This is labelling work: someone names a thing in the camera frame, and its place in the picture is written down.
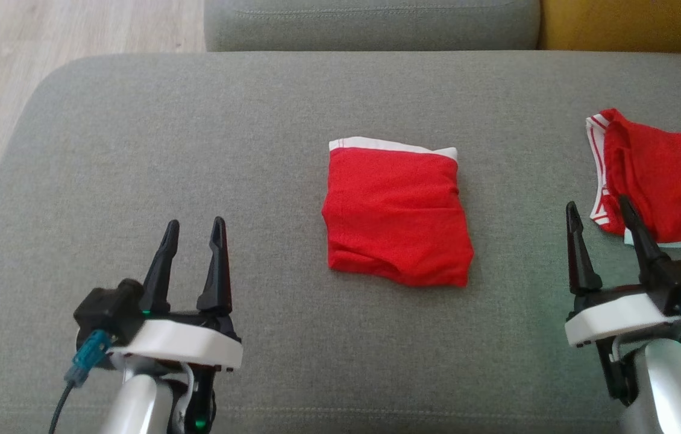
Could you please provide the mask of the red garment wide white hem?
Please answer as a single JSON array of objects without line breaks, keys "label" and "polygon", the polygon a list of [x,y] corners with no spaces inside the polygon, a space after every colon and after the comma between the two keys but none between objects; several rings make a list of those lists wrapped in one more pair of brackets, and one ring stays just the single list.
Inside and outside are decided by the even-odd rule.
[{"label": "red garment wide white hem", "polygon": [[330,141],[327,264],[412,288],[464,288],[474,258],[458,150],[368,137]]}]

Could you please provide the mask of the grey sofa seat cushion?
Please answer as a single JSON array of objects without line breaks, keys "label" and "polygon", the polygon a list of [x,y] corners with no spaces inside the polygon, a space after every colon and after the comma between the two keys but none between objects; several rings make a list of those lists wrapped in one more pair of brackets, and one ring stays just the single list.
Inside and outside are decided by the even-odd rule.
[{"label": "grey sofa seat cushion", "polygon": [[[567,344],[565,206],[605,285],[632,247],[588,220],[585,120],[681,131],[681,55],[228,52],[73,61],[26,104],[0,165],[0,434],[46,434],[93,288],[145,277],[181,223],[169,300],[195,307],[227,221],[242,368],[222,434],[610,434],[594,348]],[[328,143],[458,150],[467,288],[327,267]]]}]

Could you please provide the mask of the red garment striped white trim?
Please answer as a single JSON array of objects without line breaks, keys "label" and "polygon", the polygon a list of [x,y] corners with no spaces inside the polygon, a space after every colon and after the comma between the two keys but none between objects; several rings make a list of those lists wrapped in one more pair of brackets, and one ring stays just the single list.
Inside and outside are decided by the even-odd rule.
[{"label": "red garment striped white trim", "polygon": [[591,220],[632,245],[619,199],[627,196],[657,244],[681,248],[681,133],[627,120],[610,108],[586,118],[597,173]]}]

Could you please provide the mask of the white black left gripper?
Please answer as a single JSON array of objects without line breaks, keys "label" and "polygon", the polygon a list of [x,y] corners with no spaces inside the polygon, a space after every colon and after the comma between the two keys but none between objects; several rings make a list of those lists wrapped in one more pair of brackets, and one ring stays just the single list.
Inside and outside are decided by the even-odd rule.
[{"label": "white black left gripper", "polygon": [[[137,362],[153,360],[167,370],[179,363],[202,367],[239,369],[241,342],[233,337],[229,318],[206,318],[199,314],[164,314],[171,311],[167,300],[172,261],[178,250],[179,222],[170,220],[143,282],[144,294],[136,312],[111,326],[116,341],[108,351],[108,368],[123,371]],[[212,252],[206,282],[197,299],[200,312],[214,316],[232,313],[232,288],[228,264],[227,223],[216,217],[209,237]]]}]

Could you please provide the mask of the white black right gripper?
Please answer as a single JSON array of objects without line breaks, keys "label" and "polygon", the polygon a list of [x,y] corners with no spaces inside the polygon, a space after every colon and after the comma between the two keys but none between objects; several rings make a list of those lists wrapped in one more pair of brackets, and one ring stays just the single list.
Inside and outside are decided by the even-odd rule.
[{"label": "white black right gripper", "polygon": [[[638,209],[627,195],[619,198],[624,225],[632,234],[640,284],[663,282],[670,257],[654,241]],[[641,332],[681,322],[681,315],[663,313],[641,285],[602,289],[583,238],[583,222],[574,201],[566,204],[566,247],[569,290],[574,307],[565,322],[569,346],[580,348],[600,339]]]}]

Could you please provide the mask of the yellow sofa cushion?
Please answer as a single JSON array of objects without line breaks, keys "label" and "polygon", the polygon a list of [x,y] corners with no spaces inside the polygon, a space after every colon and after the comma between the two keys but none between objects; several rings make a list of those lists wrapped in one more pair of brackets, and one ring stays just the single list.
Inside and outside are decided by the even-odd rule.
[{"label": "yellow sofa cushion", "polygon": [[541,0],[538,47],[681,53],[681,0]]}]

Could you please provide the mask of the grey sofa back cushion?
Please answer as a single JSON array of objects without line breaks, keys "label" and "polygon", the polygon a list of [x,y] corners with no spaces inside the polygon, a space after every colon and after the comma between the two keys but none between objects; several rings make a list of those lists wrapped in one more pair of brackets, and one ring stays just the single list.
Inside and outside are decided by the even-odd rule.
[{"label": "grey sofa back cushion", "polygon": [[535,49],[541,0],[205,0],[206,49]]}]

